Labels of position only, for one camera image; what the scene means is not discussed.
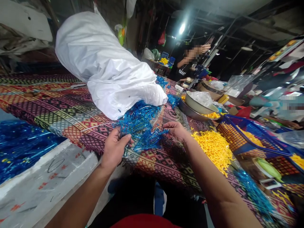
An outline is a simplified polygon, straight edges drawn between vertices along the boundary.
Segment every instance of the ceiling light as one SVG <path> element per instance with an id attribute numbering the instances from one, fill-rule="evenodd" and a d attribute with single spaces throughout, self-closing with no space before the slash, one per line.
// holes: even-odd
<path id="1" fill-rule="evenodd" d="M 185 23 L 182 23 L 181 27 L 180 27 L 180 35 L 183 34 L 184 30 L 185 30 Z"/>
<path id="2" fill-rule="evenodd" d="M 253 41 L 253 42 L 251 43 L 251 45 L 241 47 L 241 49 L 244 50 L 244 51 L 253 51 L 253 49 L 252 49 L 252 44 L 253 44 L 254 42 L 255 42 L 255 41 Z"/>

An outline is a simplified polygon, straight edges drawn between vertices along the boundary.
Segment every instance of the hand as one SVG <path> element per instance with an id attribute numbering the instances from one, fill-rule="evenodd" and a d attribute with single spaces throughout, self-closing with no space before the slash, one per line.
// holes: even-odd
<path id="1" fill-rule="evenodd" d="M 204 54 L 211 48 L 210 44 L 200 45 L 199 47 L 196 47 L 196 53 L 197 54 Z"/>
<path id="2" fill-rule="evenodd" d="M 294 123 L 294 122 L 290 122 L 290 121 L 287 121 L 287 120 L 283 121 L 282 124 L 285 125 L 285 126 L 288 126 L 290 128 L 294 128 L 294 129 L 299 129 L 301 127 L 299 124 Z"/>
<path id="3" fill-rule="evenodd" d="M 190 133 L 179 122 L 168 122 L 162 127 L 169 130 L 169 137 L 174 137 L 181 143 L 184 143 L 188 138 L 191 138 Z"/>
<path id="4" fill-rule="evenodd" d="M 120 128 L 115 128 L 105 140 L 101 168 L 106 169 L 109 172 L 113 172 L 116 166 L 120 163 L 122 155 L 124 154 L 125 146 L 129 141 L 131 144 L 134 143 L 130 134 L 125 135 L 121 139 L 119 139 L 119 136 Z"/>

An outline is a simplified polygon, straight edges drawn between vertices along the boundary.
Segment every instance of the green object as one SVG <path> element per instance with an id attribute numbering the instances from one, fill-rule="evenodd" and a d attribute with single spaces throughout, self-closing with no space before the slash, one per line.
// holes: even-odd
<path id="1" fill-rule="evenodd" d="M 161 54 L 159 53 L 159 51 L 155 48 L 155 49 L 153 49 L 151 52 L 152 52 L 153 55 L 154 55 L 154 60 L 155 60 L 155 61 L 158 61 L 159 58 L 161 57 Z"/>
<path id="2" fill-rule="evenodd" d="M 162 45 L 163 47 L 164 47 L 164 46 L 165 46 L 165 44 L 166 44 L 166 40 L 167 40 L 167 39 L 166 39 L 166 34 L 165 34 L 165 42 L 164 42 L 164 44 Z"/>
<path id="3" fill-rule="evenodd" d="M 275 121 L 275 120 L 272 120 L 272 119 L 268 119 L 270 122 L 273 122 L 273 123 L 276 123 L 276 124 L 278 124 L 278 125 L 280 125 L 280 126 L 283 126 L 283 127 L 286 127 L 285 125 L 283 125 L 283 124 L 281 124 L 281 123 L 279 123 L 279 122 L 277 122 L 277 121 Z"/>
<path id="4" fill-rule="evenodd" d="M 273 176 L 277 181 L 283 182 L 281 180 L 282 176 L 279 173 L 279 171 L 277 171 L 277 169 L 274 168 L 268 161 L 266 161 L 265 159 L 262 159 L 262 158 L 257 158 L 256 162 L 260 165 L 260 167 L 265 172 L 267 172 L 269 175 Z"/>

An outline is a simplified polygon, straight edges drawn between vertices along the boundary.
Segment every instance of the colorful woven blanket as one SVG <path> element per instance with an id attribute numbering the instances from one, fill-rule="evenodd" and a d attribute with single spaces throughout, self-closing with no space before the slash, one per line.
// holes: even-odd
<path id="1" fill-rule="evenodd" d="M 112 130 L 110 123 L 113 121 L 95 106 L 86 87 L 77 87 L 81 84 L 83 82 L 71 74 L 1 76 L 0 107 L 22 120 L 67 137 L 87 150 L 102 154 L 105 139 Z M 169 80 L 169 85 L 174 88 L 175 82 Z M 166 88 L 166 93 L 175 94 L 176 90 Z M 157 127 L 168 121 L 179 121 L 189 131 L 191 127 L 195 131 L 206 131 L 212 125 L 192 120 L 178 107 L 172 110 L 171 105 L 166 103 L 152 122 Z M 100 124 L 105 125 L 81 132 Z M 161 180 L 202 194 L 183 147 L 170 140 L 164 140 L 162 145 L 161 149 L 141 152 L 129 150 L 128 158 L 124 162 Z M 228 181 L 241 194 L 264 227 L 276 227 L 276 224 L 260 215 L 258 206 L 251 202 L 246 189 L 231 170 L 228 170 Z M 277 205 L 278 214 L 288 224 L 292 224 L 292 215 L 289 210 L 283 209 L 284 202 L 274 197 L 272 200 Z"/>

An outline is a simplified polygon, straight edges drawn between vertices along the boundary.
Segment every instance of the red bag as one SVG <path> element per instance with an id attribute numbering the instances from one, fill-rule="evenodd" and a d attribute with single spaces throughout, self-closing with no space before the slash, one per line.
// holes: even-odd
<path id="1" fill-rule="evenodd" d="M 161 37 L 158 40 L 159 45 L 163 45 L 166 42 L 166 31 L 164 30 L 161 34 Z"/>

